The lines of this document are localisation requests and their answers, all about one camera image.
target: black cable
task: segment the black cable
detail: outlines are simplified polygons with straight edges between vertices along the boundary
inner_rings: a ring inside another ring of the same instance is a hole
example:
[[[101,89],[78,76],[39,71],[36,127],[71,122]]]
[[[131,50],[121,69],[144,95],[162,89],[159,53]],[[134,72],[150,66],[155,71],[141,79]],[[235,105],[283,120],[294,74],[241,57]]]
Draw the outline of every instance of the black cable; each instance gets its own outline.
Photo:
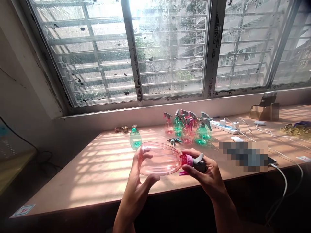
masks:
[[[56,169],[56,168],[62,169],[61,166],[55,165],[55,164],[53,164],[53,163],[51,163],[51,162],[49,161],[49,160],[53,157],[53,153],[52,153],[52,152],[50,152],[50,151],[39,152],[38,148],[37,148],[35,145],[33,145],[31,142],[27,141],[26,139],[24,139],[23,137],[21,137],[20,135],[18,135],[18,134],[4,121],[4,119],[3,119],[1,116],[0,116],[0,120],[5,124],[5,126],[6,126],[12,133],[14,133],[17,137],[19,137],[20,139],[22,139],[24,142],[26,142],[26,143],[28,143],[29,145],[31,145],[31,146],[36,150],[36,157],[35,157],[36,162],[37,162],[37,164],[39,165],[39,168],[40,168],[46,175],[47,175],[46,171],[42,168],[42,165],[43,165],[43,164],[51,165],[52,167],[54,167],[54,169],[55,169],[56,172],[57,172],[57,169]],[[39,162],[38,156],[39,156],[40,154],[43,154],[43,153],[49,153],[50,156],[49,156],[46,160],[44,160],[44,161],[42,161],[42,162]]]

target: blurred phone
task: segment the blurred phone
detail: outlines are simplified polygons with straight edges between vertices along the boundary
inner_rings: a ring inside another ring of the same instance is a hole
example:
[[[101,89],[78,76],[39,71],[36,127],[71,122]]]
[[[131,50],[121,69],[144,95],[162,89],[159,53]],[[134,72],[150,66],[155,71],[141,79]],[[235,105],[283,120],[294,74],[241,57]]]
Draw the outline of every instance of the blurred phone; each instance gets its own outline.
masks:
[[[271,164],[277,164],[278,162],[274,159],[271,159],[270,157],[268,157],[268,166],[271,166]]]

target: small box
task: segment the small box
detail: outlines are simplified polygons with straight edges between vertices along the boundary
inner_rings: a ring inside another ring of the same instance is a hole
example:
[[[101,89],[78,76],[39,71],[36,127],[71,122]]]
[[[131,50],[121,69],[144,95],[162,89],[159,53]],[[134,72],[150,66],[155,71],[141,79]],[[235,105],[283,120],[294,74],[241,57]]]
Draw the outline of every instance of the small box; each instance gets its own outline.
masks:
[[[264,107],[260,104],[253,105],[249,112],[249,117],[260,121],[277,121],[279,120],[280,103],[271,103],[270,106]]]
[[[127,128],[127,126],[123,126],[122,127],[123,133],[128,133],[129,129]]]
[[[119,128],[119,127],[114,128],[114,132],[115,132],[115,133],[119,133],[119,132],[121,132],[121,131],[122,131],[122,128]]]

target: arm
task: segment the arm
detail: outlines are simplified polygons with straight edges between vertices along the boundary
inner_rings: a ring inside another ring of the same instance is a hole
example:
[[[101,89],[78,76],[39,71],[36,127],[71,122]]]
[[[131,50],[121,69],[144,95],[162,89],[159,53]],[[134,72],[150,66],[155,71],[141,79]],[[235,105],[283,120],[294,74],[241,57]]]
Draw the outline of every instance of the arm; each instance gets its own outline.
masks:
[[[183,150],[182,153],[189,154],[194,158],[201,154],[201,152],[195,149]],[[189,165],[183,165],[182,169],[193,178],[197,179],[204,191],[211,198],[214,207],[217,232],[242,232],[239,216],[221,178],[216,161],[206,156],[204,156],[203,159],[207,167],[206,173],[201,173]]]
[[[143,184],[140,182],[137,164],[139,153],[140,148],[133,158],[129,179],[114,221],[113,233],[135,233],[134,220],[143,209],[150,188],[160,180],[158,175],[150,175]]]

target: white mouse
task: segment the white mouse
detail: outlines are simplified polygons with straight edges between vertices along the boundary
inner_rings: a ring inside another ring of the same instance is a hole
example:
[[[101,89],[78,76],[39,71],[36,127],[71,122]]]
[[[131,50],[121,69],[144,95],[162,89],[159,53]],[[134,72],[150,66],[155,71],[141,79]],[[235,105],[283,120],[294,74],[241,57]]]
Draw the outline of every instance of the white mouse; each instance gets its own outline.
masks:
[[[244,142],[242,138],[239,138],[238,136],[232,136],[231,139],[235,142]]]

